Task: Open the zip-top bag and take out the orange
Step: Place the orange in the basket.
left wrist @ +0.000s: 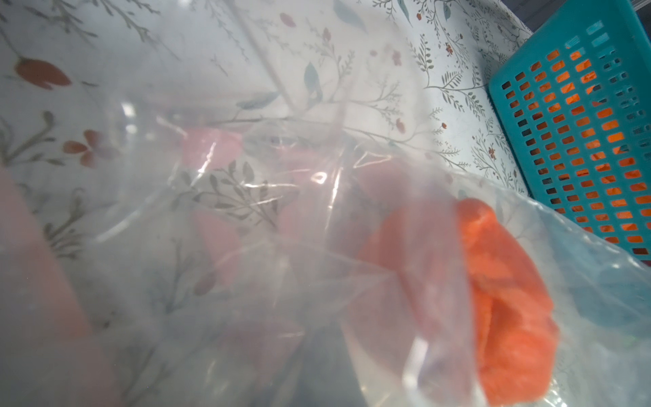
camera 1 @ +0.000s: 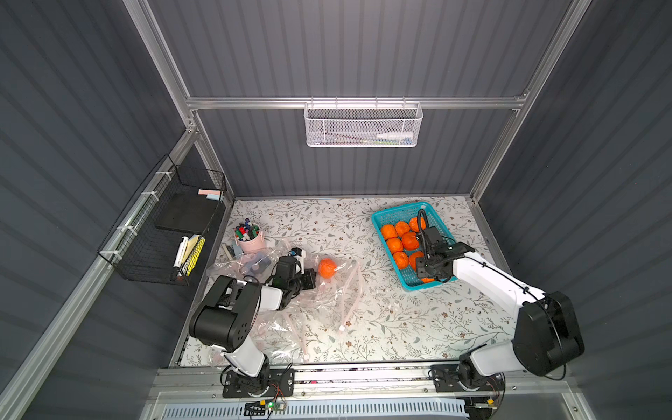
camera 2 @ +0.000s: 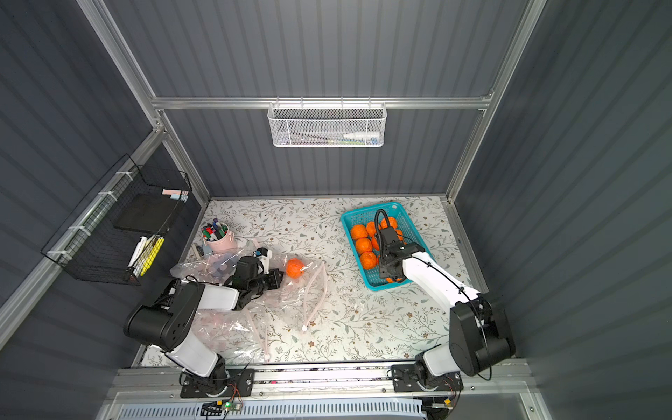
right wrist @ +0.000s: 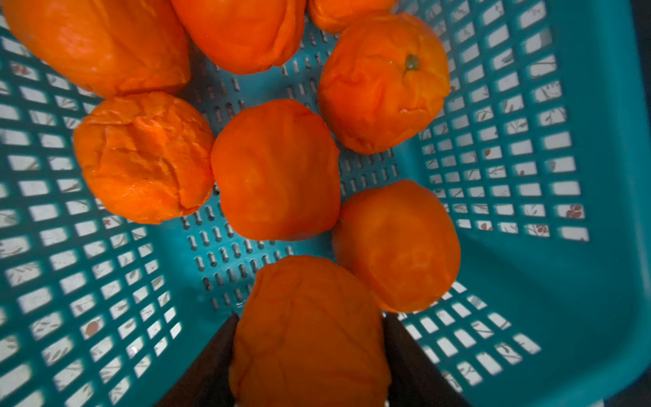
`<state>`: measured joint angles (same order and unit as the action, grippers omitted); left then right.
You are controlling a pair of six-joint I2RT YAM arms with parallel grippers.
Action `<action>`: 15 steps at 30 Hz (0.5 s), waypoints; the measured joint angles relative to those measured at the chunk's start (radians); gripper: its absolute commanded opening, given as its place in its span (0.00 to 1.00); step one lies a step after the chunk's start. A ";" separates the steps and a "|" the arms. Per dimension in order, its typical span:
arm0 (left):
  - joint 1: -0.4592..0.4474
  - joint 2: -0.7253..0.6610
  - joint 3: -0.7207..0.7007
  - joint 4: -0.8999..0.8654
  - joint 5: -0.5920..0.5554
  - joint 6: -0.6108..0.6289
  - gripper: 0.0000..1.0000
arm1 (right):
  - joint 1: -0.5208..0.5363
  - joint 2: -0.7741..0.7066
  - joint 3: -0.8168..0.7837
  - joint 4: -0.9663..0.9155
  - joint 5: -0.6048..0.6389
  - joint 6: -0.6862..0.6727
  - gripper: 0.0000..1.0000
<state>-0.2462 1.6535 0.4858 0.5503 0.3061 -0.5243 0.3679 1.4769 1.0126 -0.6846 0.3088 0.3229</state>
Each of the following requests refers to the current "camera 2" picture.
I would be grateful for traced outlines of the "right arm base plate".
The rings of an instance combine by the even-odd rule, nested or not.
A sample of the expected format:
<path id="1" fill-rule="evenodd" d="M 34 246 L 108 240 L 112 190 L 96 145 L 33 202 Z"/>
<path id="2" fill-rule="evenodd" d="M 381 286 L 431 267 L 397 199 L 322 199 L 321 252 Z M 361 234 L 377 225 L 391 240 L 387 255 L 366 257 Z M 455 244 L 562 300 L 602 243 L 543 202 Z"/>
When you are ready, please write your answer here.
<path id="1" fill-rule="evenodd" d="M 386 373 L 395 393 L 444 392 L 458 393 L 464 389 L 460 372 L 434 376 L 419 364 L 395 364 Z"/>

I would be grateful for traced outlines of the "orange from cluster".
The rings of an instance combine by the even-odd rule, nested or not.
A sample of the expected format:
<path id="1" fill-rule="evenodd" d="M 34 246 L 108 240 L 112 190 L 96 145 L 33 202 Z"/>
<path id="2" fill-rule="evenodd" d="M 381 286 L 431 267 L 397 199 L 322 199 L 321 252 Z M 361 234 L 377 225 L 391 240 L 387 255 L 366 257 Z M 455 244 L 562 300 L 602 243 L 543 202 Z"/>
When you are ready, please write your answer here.
<path id="1" fill-rule="evenodd" d="M 355 241 L 355 250 L 358 255 L 373 251 L 373 243 L 368 237 L 362 237 Z"/>

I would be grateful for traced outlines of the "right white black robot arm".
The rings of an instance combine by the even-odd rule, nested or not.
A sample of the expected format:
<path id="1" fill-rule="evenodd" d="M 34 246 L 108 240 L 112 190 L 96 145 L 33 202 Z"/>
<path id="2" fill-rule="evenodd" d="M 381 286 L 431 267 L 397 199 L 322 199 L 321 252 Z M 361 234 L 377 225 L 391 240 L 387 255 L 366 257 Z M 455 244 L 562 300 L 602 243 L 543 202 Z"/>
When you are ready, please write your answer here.
<path id="1" fill-rule="evenodd" d="M 420 377 L 452 372 L 479 376 L 516 353 L 506 312 L 488 300 L 486 293 L 467 286 L 417 243 L 403 241 L 393 227 L 376 229 L 381 251 L 382 278 L 409 280 L 433 298 L 449 315 L 449 341 L 418 356 Z"/>

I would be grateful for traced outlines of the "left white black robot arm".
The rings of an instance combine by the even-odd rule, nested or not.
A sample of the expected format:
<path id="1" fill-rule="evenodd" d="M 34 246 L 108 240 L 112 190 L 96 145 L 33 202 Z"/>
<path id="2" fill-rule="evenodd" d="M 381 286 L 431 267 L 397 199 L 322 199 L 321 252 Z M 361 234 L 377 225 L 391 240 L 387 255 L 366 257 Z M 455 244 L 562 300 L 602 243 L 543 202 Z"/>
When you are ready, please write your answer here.
<path id="1" fill-rule="evenodd" d="M 198 311 L 238 312 L 265 292 L 278 290 L 285 273 L 271 268 L 270 251 L 241 257 L 234 273 L 222 285 L 174 278 L 157 289 L 131 312 L 124 334 L 145 346 L 157 346 L 194 378 L 226 381 L 226 364 L 193 332 Z"/>

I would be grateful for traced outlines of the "clear pink-dotted zip-top bag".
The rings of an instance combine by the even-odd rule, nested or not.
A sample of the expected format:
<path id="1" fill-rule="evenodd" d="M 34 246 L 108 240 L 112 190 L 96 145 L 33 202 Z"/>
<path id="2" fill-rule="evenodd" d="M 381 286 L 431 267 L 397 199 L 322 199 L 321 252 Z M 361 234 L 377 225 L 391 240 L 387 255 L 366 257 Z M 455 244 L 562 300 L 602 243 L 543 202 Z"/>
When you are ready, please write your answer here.
<path id="1" fill-rule="evenodd" d="M 210 254 L 191 262 L 179 262 L 170 269 L 175 278 L 211 286 L 215 291 L 230 287 L 230 278 L 241 257 L 254 257 L 258 248 L 250 243 L 224 254 Z M 264 309 L 261 297 L 242 310 L 209 299 L 196 311 L 191 332 L 228 364 L 264 363 L 272 360 L 271 331 L 273 314 Z"/>

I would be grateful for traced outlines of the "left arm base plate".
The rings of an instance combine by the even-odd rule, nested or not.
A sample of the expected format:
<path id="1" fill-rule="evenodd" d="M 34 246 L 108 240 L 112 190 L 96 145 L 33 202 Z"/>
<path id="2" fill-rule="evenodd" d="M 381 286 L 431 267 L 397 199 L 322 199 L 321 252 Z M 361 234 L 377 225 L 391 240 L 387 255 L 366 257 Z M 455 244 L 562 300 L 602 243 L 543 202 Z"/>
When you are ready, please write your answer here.
<path id="1" fill-rule="evenodd" d="M 226 369 L 220 377 L 196 376 L 196 374 L 182 371 L 180 373 L 180 397 L 194 398 L 232 398 L 250 397 L 256 371 L 250 369 Z"/>

